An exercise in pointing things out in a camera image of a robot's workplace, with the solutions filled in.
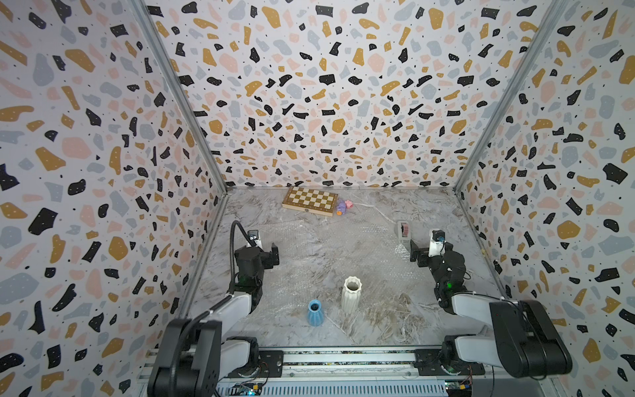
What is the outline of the clear bubble wrap sheet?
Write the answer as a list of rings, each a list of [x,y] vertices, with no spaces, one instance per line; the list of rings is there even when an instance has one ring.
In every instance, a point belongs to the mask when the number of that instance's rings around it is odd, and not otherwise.
[[[437,344],[446,335],[482,329],[438,306],[429,270],[409,261],[391,226],[293,222],[271,235],[279,245],[280,264],[266,271],[263,298],[235,334],[255,336],[266,346],[388,346]],[[341,307],[349,276],[362,282],[353,314]],[[314,299],[325,316],[319,327],[307,319]]]

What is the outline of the white ribbed ceramic vase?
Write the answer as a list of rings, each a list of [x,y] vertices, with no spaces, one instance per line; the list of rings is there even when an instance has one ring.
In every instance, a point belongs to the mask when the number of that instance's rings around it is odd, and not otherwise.
[[[353,314],[360,302],[362,282],[358,277],[349,276],[342,287],[341,307],[345,314]]]

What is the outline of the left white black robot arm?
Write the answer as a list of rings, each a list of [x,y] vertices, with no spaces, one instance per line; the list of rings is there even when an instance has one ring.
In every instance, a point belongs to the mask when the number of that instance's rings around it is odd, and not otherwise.
[[[212,396],[228,375],[261,375],[260,348],[254,337],[228,332],[258,306],[264,274],[279,265],[279,248],[244,246],[233,254],[238,265],[230,291],[215,306],[193,319],[175,319],[165,329],[150,379],[149,396]]]

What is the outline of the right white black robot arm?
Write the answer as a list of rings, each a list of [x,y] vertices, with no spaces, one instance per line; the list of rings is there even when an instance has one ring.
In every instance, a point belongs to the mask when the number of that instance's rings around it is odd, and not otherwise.
[[[440,230],[429,246],[411,241],[410,261],[430,270],[438,305],[446,313],[474,319],[490,336],[444,337],[438,363],[448,374],[461,374],[473,364],[504,369],[514,378],[543,379],[572,371],[573,360],[544,307],[535,300],[510,300],[469,291],[466,259]]]

